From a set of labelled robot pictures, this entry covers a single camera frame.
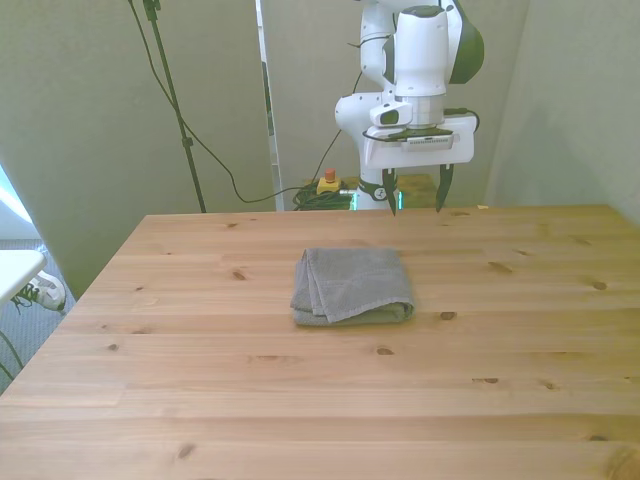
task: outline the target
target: wall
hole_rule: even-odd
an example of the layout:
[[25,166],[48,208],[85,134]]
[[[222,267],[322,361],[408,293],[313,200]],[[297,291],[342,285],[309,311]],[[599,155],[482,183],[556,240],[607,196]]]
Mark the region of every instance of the wall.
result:
[[[255,1],[164,0],[159,17],[185,118],[245,196],[272,193]],[[145,215],[198,211],[125,0],[4,1],[0,65],[0,159],[76,296]],[[273,209],[195,152],[210,211]]]
[[490,203],[608,203],[640,221],[639,18],[635,0],[531,2]]
[[[313,175],[337,132],[338,99],[351,94],[359,73],[362,4],[346,0],[263,0],[262,10],[273,115],[283,185],[299,185]],[[486,44],[483,69],[467,85],[452,85],[451,107],[476,110],[482,125],[476,157],[456,170],[449,205],[473,205],[484,198],[502,113],[516,61],[528,0],[467,0],[463,7]],[[363,80],[359,91],[379,87]],[[357,175],[352,140],[341,135],[326,166],[342,176]],[[435,174],[437,168],[427,171]]]

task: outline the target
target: cable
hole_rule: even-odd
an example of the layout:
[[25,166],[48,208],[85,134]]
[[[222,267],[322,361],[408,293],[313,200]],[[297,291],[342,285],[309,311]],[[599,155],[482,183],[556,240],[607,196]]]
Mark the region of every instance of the cable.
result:
[[213,151],[211,151],[211,149],[209,147],[207,147],[202,140],[200,140],[200,137],[198,137],[198,135],[193,131],[193,129],[189,126],[189,124],[184,120],[184,117],[182,117],[182,115],[179,113],[179,110],[173,104],[173,101],[171,100],[171,97],[169,96],[169,93],[167,92],[167,89],[165,88],[164,84],[162,83],[162,80],[160,80],[160,77],[158,76],[158,72],[156,71],[156,67],[153,64],[153,57],[151,56],[151,50],[149,49],[149,42],[147,41],[147,37],[146,37],[146,35],[144,33],[144,29],[142,28],[142,23],[140,23],[140,17],[138,16],[138,12],[136,11],[136,7],[133,5],[133,0],[129,0],[129,6],[131,7],[131,11],[133,12],[133,16],[136,19],[136,24],[138,25],[138,30],[140,31],[140,36],[142,37],[142,43],[144,44],[144,49],[145,49],[145,51],[147,53],[147,59],[149,60],[149,66],[151,67],[151,72],[153,73],[153,76],[155,77],[156,82],[160,86],[160,89],[162,90],[162,93],[164,93],[164,96],[167,98],[167,101],[169,102],[169,104],[176,111],[176,114],[180,116],[180,118],[182,119],[182,123],[184,123],[185,128],[193,136],[194,140],[196,142],[198,142],[198,144],[202,148],[204,148],[207,151],[207,153],[209,153],[209,155],[211,155],[220,164],[220,166],[225,170],[225,172],[227,172],[227,174],[229,175],[229,178],[231,179],[231,185],[233,187],[233,191],[236,194],[236,196],[238,197],[238,199],[243,203],[258,203],[258,202],[264,202],[265,200],[269,200],[269,199],[271,199],[273,197],[277,197],[281,193],[289,192],[291,190],[300,190],[302,187],[285,188],[284,190],[281,190],[281,191],[279,191],[277,193],[274,193],[272,195],[268,195],[266,197],[259,198],[259,199],[256,199],[256,200],[246,200],[240,194],[240,192],[238,191],[238,187],[236,186],[236,179],[233,176],[233,173],[231,172],[231,170],[229,170],[229,168],[224,164],[224,162],[222,162],[222,160],[220,160],[218,158],[218,156],[215,153],[213,153]]
[[[147,37],[146,37],[146,35],[144,33],[144,29],[142,28],[142,23],[140,22],[140,17],[138,16],[138,12],[137,12],[135,6],[133,5],[133,0],[128,0],[128,1],[129,1],[129,7],[131,7],[131,11],[133,13],[133,16],[135,18],[136,24],[138,26],[138,30],[140,32],[140,36],[142,38],[142,43],[144,44],[144,49],[145,49],[145,52],[147,54],[147,60],[149,61],[149,66],[151,67],[151,72],[152,72],[156,82],[158,83],[160,89],[162,90],[162,93],[166,97],[166,99],[169,102],[169,104],[171,105],[171,107],[175,110],[176,115],[178,115],[179,118],[182,120],[182,123],[184,124],[185,128],[187,129],[187,131],[193,136],[194,140],[202,148],[204,148],[204,150],[209,155],[211,155],[216,160],[216,162],[218,162],[218,164],[224,169],[225,172],[227,172],[227,175],[229,175],[229,178],[231,180],[231,185],[233,187],[233,191],[234,191],[236,197],[238,197],[238,199],[243,203],[251,204],[251,203],[264,202],[265,200],[269,200],[271,198],[277,197],[278,195],[280,195],[282,193],[290,192],[290,191],[293,191],[293,190],[301,191],[303,189],[306,189],[308,186],[304,186],[304,187],[289,187],[289,188],[285,188],[283,190],[280,190],[279,192],[276,192],[274,194],[268,195],[266,197],[258,198],[256,200],[246,200],[240,194],[240,192],[238,191],[238,187],[236,185],[236,179],[235,179],[233,173],[231,172],[231,170],[229,170],[229,168],[225,165],[225,163],[222,160],[220,160],[220,158],[218,158],[218,156],[202,140],[200,140],[200,137],[198,137],[198,135],[193,131],[193,129],[185,121],[185,119],[182,116],[182,114],[180,113],[179,109],[176,107],[176,105],[174,105],[173,101],[171,100],[171,97],[169,96],[169,92],[167,92],[167,89],[165,88],[164,84],[162,83],[162,80],[160,79],[160,76],[158,75],[158,72],[156,71],[155,65],[153,63],[153,57],[151,56],[151,50],[149,49],[149,42],[147,41]],[[360,83],[360,79],[361,78],[362,78],[362,72],[360,72],[360,75],[358,75],[358,79],[356,80],[356,83],[355,83],[355,85],[353,87],[353,93],[356,92],[356,89],[358,88],[358,84]],[[320,160],[320,163],[318,164],[318,168],[316,169],[316,173],[313,175],[313,179],[312,179],[311,183],[314,183],[316,181],[316,179],[318,177],[318,174],[320,173],[320,169],[322,168],[322,165],[323,165],[325,159],[329,155],[329,152],[331,151],[331,148],[333,148],[333,145],[336,143],[336,141],[338,140],[338,137],[340,136],[341,133],[342,133],[342,130],[338,130],[338,133],[333,138],[331,144],[329,145],[329,147],[325,151],[324,155],[322,156],[322,158]]]
[[356,80],[356,84],[353,86],[353,92],[351,92],[351,95],[356,93],[356,90],[358,89],[358,84],[360,83],[360,79],[362,78],[362,73],[360,72],[360,75],[358,75],[358,79]]
[[391,35],[384,35],[382,37],[367,38],[366,40],[360,42],[360,44],[358,45],[356,45],[355,43],[347,43],[347,45],[353,48],[362,48],[362,45],[364,45],[367,42],[373,42],[374,40],[388,40],[389,38],[391,38]]
[[[318,182],[313,182],[296,193],[293,197],[293,203],[296,206],[294,210],[348,210],[351,205],[352,197],[349,195],[341,195],[340,192],[324,192],[320,195],[316,194]],[[340,184],[341,190],[349,187],[346,183]]]

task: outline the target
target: black cable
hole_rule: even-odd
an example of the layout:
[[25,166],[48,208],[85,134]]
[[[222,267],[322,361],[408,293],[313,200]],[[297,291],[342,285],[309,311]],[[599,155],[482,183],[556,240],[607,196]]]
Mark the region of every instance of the black cable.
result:
[[164,84],[162,83],[162,80],[160,80],[160,77],[158,76],[158,72],[156,71],[156,67],[153,64],[153,57],[151,56],[151,50],[149,49],[149,42],[147,42],[147,37],[146,37],[146,35],[144,33],[144,29],[142,28],[142,23],[140,23],[140,17],[138,16],[138,12],[136,11],[136,7],[133,5],[133,0],[129,0],[129,6],[131,7],[131,11],[133,12],[133,16],[136,19],[136,24],[138,25],[138,30],[140,31],[140,35],[142,37],[142,43],[144,44],[144,49],[145,49],[145,51],[147,53],[147,59],[149,60],[149,66],[151,67],[151,72],[153,73],[153,76],[155,77],[156,82],[160,86],[160,89],[162,90],[162,93],[164,93],[164,96],[167,98],[167,101],[169,102],[169,104],[176,111],[176,114],[180,115],[180,118],[182,119],[182,123],[184,124],[185,128],[187,129],[187,131],[191,135],[193,135],[194,140],[196,142],[198,142],[198,144],[200,144],[200,146],[202,148],[204,148],[207,151],[207,153],[209,153],[209,155],[211,155],[220,164],[220,166],[227,172],[227,174],[229,175],[229,178],[231,179],[231,185],[233,186],[233,191],[236,194],[236,196],[238,197],[238,199],[243,203],[264,202],[265,200],[269,200],[269,199],[271,199],[273,197],[277,197],[281,193],[289,192],[291,190],[299,190],[300,188],[302,188],[302,187],[285,188],[284,190],[281,190],[281,191],[279,191],[277,193],[274,193],[273,195],[269,195],[269,196],[264,197],[264,198],[259,198],[257,200],[246,200],[242,195],[240,195],[240,192],[238,191],[238,187],[236,186],[236,179],[233,176],[233,173],[231,172],[231,170],[229,170],[229,168],[224,164],[224,162],[222,162],[222,160],[220,160],[218,158],[218,156],[215,153],[213,153],[213,151],[211,151],[211,149],[209,147],[207,147],[202,140],[200,140],[200,137],[198,137],[198,135],[191,129],[189,124],[184,120],[184,117],[182,117],[182,115],[180,114],[179,110],[176,109],[176,106],[173,104],[173,101],[171,100],[171,97],[169,96],[169,93],[167,92],[167,89],[165,88]]
[[356,84],[353,86],[353,92],[351,92],[351,95],[354,95],[356,93],[356,90],[358,89],[358,84],[360,83],[361,78],[362,78],[362,72],[360,72],[360,75],[358,75],[358,79],[356,80]]
[[[182,123],[184,124],[185,128],[193,136],[194,140],[196,142],[198,142],[198,144],[202,148],[204,148],[204,150],[209,155],[211,155],[216,160],[216,162],[218,162],[218,164],[224,169],[225,172],[227,172],[227,174],[229,175],[229,178],[231,179],[231,185],[233,187],[233,191],[234,191],[236,197],[238,197],[238,199],[243,203],[247,203],[247,204],[259,203],[259,202],[264,202],[265,200],[269,200],[271,198],[277,197],[278,195],[280,195],[282,193],[290,192],[292,190],[301,191],[302,189],[307,188],[307,186],[305,186],[305,187],[285,188],[285,189],[280,190],[279,192],[276,192],[276,193],[274,193],[272,195],[268,195],[266,197],[259,198],[259,199],[256,199],[256,200],[246,200],[240,194],[240,192],[238,191],[238,187],[236,186],[236,179],[235,179],[233,173],[231,172],[231,170],[229,170],[229,168],[224,164],[224,162],[222,160],[220,160],[218,158],[218,156],[202,140],[200,140],[200,137],[198,137],[198,135],[193,131],[193,129],[189,126],[189,124],[184,120],[184,117],[182,117],[180,111],[176,108],[176,106],[174,105],[173,101],[171,100],[171,97],[169,96],[169,93],[167,92],[167,89],[165,88],[164,84],[162,83],[162,80],[160,80],[158,72],[156,71],[155,65],[153,63],[153,57],[151,56],[151,50],[149,49],[149,42],[147,41],[147,37],[146,37],[146,35],[144,33],[144,29],[142,28],[142,23],[140,22],[140,17],[138,16],[138,12],[136,11],[135,6],[133,5],[133,0],[128,0],[128,1],[129,1],[129,6],[131,7],[131,11],[133,12],[133,16],[134,16],[134,18],[136,20],[136,24],[138,26],[138,30],[140,31],[140,36],[142,37],[142,43],[144,44],[144,49],[145,49],[145,52],[147,54],[147,59],[149,61],[149,66],[151,67],[151,72],[153,73],[153,76],[156,79],[156,82],[160,86],[160,89],[162,90],[162,93],[164,93],[164,96],[166,97],[167,101],[169,102],[171,107],[176,111],[176,115],[178,115],[180,117],[180,119],[182,120]],[[356,83],[355,83],[355,85],[353,87],[353,93],[356,92],[356,89],[358,88],[358,84],[360,83],[360,79],[361,78],[362,78],[362,72],[360,72],[360,75],[358,75],[358,79],[356,80]],[[329,155],[329,152],[331,151],[331,148],[333,148],[333,145],[336,143],[336,141],[338,140],[338,137],[340,136],[341,133],[342,133],[342,130],[338,130],[338,133],[333,138],[331,144],[329,145],[329,147],[325,151],[324,155],[322,156],[322,158],[320,160],[320,163],[318,164],[318,168],[316,169],[316,173],[313,175],[313,179],[312,179],[311,183],[314,183],[316,181],[316,179],[318,177],[318,173],[320,173],[320,169],[322,168],[322,165],[323,165],[325,159]]]
[[347,45],[353,48],[362,48],[362,45],[364,45],[367,42],[373,42],[374,40],[388,40],[389,38],[391,38],[391,35],[384,35],[383,37],[367,38],[366,40],[360,42],[360,44],[358,45],[356,45],[355,43],[347,43]]

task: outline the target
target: shoe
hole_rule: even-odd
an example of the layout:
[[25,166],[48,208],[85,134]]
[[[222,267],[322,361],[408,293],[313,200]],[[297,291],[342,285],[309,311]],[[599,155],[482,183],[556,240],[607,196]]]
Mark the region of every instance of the shoe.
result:
[[45,272],[40,272],[12,299],[21,307],[30,307],[33,303],[42,305],[47,310],[61,312],[67,301],[67,292],[62,282]]

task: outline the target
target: floor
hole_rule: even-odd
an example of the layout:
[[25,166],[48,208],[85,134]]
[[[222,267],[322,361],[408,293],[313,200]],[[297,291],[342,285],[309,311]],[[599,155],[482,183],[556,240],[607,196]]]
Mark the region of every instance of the floor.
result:
[[[47,258],[45,272],[58,278],[62,277],[58,266],[41,241],[0,240],[0,250],[38,250]],[[13,303],[9,303],[0,307],[0,329],[11,339],[23,363],[26,364],[74,305],[75,300],[68,289],[67,303],[64,312],[61,313],[45,310],[40,305],[18,310]],[[18,366],[4,342],[0,342],[0,362],[13,374],[18,373]],[[9,383],[9,379],[0,372],[0,394],[5,391]]]

